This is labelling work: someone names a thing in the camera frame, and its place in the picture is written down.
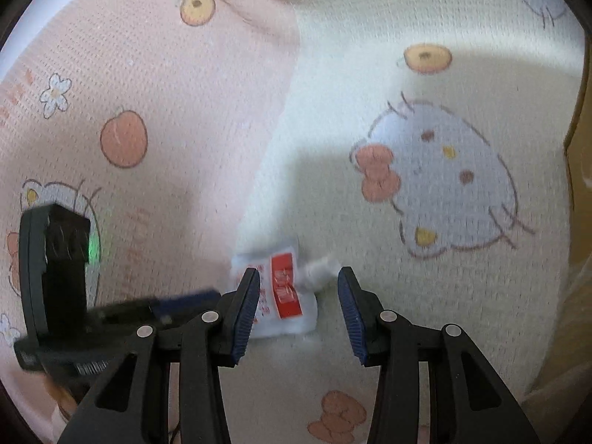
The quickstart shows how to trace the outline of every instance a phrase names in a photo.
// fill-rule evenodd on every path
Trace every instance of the green light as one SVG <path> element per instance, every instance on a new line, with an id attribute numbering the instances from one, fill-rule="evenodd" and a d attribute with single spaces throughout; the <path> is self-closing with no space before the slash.
<path id="1" fill-rule="evenodd" d="M 100 258 L 101 244 L 99 243 L 99 235 L 95 232 L 88 240 L 88 263 L 90 265 L 98 264 Z"/>

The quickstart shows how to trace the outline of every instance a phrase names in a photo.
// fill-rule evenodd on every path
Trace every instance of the silver rivet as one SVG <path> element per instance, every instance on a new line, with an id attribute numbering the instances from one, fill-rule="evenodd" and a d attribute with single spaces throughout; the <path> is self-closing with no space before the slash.
<path id="1" fill-rule="evenodd" d="M 149 337 L 152 335 L 152 331 L 152 326 L 141 326 L 135 333 L 138 337 Z"/>
<path id="2" fill-rule="evenodd" d="M 218 317 L 220 317 L 218 315 L 218 313 L 215 310 L 208 310 L 207 312 L 204 312 L 203 314 L 201 314 L 201 319 L 202 321 L 211 324 L 212 322 L 216 322 L 218 320 Z"/>
<path id="3" fill-rule="evenodd" d="M 463 331 L 461 330 L 460 327 L 455 326 L 454 324 L 450 324 L 449 326 L 446 326 L 446 334 L 448 334 L 451 337 L 458 337 L 463 333 Z"/>
<path id="4" fill-rule="evenodd" d="M 381 320 L 384 320 L 384 322 L 395 322 L 395 320 L 397 320 L 397 314 L 392 310 L 383 310 L 380 313 L 380 318 Z"/>

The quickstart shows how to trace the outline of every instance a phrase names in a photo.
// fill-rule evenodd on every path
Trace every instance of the yellow nose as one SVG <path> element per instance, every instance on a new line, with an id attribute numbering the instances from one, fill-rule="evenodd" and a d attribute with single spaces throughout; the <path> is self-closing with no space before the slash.
<path id="1" fill-rule="evenodd" d="M 415 229 L 415 243 L 420 247 L 429 247 L 437 239 L 436 232 L 421 226 Z"/>
<path id="2" fill-rule="evenodd" d="M 457 158 L 457 151 L 452 145 L 444 145 L 442 151 L 444 152 L 444 156 L 450 160 Z"/>
<path id="3" fill-rule="evenodd" d="M 32 205 L 35 202 L 37 202 L 38 198 L 39 196 L 37 195 L 36 191 L 34 191 L 33 189 L 27 190 L 27 203 L 29 205 Z"/>

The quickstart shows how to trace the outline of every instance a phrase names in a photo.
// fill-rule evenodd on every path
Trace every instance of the red label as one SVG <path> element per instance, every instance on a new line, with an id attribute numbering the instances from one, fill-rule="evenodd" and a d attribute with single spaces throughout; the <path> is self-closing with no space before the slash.
<path id="1" fill-rule="evenodd" d="M 302 315 L 298 294 L 294 290 L 292 254 L 276 255 L 271 258 L 271 286 L 281 319 Z"/>

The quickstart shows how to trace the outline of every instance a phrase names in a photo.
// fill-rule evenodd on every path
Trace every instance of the plastic packet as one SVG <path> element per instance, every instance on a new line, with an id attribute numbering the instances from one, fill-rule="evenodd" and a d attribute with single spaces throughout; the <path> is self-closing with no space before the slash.
<path id="1" fill-rule="evenodd" d="M 304 334 L 316 328 L 318 310 L 314 290 L 322 289 L 322 280 L 328 282 L 333 277 L 333 268 L 327 270 L 320 261 L 310 265 L 312 267 L 303 266 L 304 272 L 298 268 L 297 238 L 284 241 L 267 252 L 232 258 L 232 290 L 238 287 L 249 267 L 257 269 L 261 276 L 251 337 Z M 335 265 L 334 259 L 331 259 L 331 265 Z"/>

